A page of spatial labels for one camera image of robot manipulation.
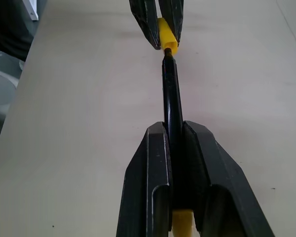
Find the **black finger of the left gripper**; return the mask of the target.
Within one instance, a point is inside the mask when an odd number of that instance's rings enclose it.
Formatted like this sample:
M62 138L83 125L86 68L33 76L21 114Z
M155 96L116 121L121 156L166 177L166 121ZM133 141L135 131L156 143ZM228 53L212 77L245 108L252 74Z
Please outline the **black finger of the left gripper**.
M129 0L130 9L145 38L156 50L160 50L159 27L154 0Z
M177 42L181 40L184 18L184 0L159 0L162 17L168 23Z

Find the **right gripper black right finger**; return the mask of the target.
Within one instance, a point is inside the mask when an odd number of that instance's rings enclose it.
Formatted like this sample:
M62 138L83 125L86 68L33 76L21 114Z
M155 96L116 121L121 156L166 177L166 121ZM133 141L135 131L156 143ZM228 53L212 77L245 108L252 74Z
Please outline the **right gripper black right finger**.
M188 200L201 237L272 237L274 233L235 160L205 126L183 124Z

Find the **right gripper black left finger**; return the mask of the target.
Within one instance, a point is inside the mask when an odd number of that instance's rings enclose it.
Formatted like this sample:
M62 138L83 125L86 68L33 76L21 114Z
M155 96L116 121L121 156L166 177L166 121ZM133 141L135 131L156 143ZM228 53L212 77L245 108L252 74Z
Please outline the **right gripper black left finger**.
M147 128L128 164L121 196L118 237L166 237L170 228L171 162L162 122Z

